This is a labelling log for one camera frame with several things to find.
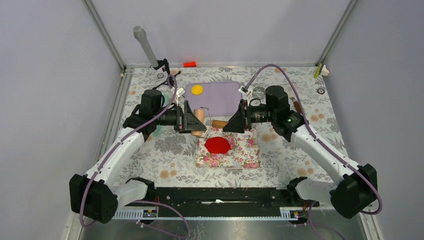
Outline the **red dough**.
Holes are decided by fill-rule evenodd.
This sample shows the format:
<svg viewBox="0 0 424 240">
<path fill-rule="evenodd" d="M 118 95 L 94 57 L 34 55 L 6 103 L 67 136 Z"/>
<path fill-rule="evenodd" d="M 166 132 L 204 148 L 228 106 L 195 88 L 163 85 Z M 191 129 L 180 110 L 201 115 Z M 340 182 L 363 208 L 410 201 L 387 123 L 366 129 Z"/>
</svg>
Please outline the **red dough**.
<svg viewBox="0 0 424 240">
<path fill-rule="evenodd" d="M 226 154 L 232 149 L 229 141 L 220 136 L 208 138 L 204 146 L 211 154 Z"/>
</svg>

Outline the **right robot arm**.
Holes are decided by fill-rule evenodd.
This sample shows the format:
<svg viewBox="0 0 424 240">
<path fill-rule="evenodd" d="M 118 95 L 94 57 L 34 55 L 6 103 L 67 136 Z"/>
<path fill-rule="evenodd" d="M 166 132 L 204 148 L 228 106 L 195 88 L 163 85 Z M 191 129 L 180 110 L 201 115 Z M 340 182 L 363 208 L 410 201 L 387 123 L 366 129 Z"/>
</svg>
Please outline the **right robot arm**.
<svg viewBox="0 0 424 240">
<path fill-rule="evenodd" d="M 237 112 L 222 130 L 243 134 L 259 123 L 271 123 L 279 136 L 307 153 L 332 179 L 332 183 L 307 177 L 292 179 L 286 187 L 291 205 L 299 206 L 304 201 L 329 204 L 341 216 L 351 219 L 378 199 L 376 169 L 370 164 L 360 165 L 327 145 L 304 116 L 291 109 L 282 86 L 265 89 L 265 104 L 250 106 L 240 100 Z"/>
</svg>

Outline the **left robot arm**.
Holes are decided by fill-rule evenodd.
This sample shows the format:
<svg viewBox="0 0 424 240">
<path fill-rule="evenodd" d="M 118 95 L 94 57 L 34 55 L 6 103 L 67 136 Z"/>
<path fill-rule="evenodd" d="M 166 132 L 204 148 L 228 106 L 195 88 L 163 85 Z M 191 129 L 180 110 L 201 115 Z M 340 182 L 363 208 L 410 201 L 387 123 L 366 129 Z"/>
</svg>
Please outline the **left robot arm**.
<svg viewBox="0 0 424 240">
<path fill-rule="evenodd" d="M 138 150 L 157 126 L 172 126 L 177 133 L 203 132 L 207 128 L 190 108 L 170 101 L 157 89 L 145 90 L 140 104 L 136 105 L 124 121 L 116 140 L 92 168 L 85 174 L 75 174 L 69 181 L 70 207 L 80 218 L 108 223 L 116 211 L 139 201 L 148 206 L 155 200 L 155 184 L 142 177 L 133 177 L 118 187 L 114 182 L 133 153 Z"/>
</svg>

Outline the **wooden dough roller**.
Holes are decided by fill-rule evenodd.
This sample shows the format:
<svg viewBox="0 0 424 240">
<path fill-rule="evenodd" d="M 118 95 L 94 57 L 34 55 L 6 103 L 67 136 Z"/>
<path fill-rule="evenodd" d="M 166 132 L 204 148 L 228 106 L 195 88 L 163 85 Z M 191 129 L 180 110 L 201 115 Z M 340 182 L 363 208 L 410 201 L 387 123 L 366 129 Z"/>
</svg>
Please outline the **wooden dough roller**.
<svg viewBox="0 0 424 240">
<path fill-rule="evenodd" d="M 204 121 L 205 121 L 205 112 L 208 113 L 209 118 L 211 120 L 211 125 L 209 127 L 206 127 L 204 125 Z M 196 117 L 197 120 L 199 120 L 199 122 L 201 123 L 201 128 L 200 130 L 196 129 L 191 131 L 191 135 L 195 136 L 197 138 L 206 138 L 207 135 L 209 134 L 209 131 L 212 128 L 216 128 L 216 129 L 223 129 L 227 124 L 228 121 L 223 121 L 223 120 L 213 120 L 212 119 L 212 115 L 210 110 L 207 107 L 200 107 L 197 108 L 193 111 L 194 116 Z"/>
</svg>

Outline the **floral tray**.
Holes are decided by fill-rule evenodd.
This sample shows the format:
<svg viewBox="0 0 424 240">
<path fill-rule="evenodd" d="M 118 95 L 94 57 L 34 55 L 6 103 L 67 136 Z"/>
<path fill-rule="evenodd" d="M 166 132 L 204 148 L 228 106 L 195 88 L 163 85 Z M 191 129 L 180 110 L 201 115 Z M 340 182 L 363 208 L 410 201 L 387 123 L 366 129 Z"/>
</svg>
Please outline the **floral tray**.
<svg viewBox="0 0 424 240">
<path fill-rule="evenodd" d="M 258 131 L 233 133 L 213 128 L 206 138 L 197 140 L 195 165 L 200 168 L 260 168 Z"/>
</svg>

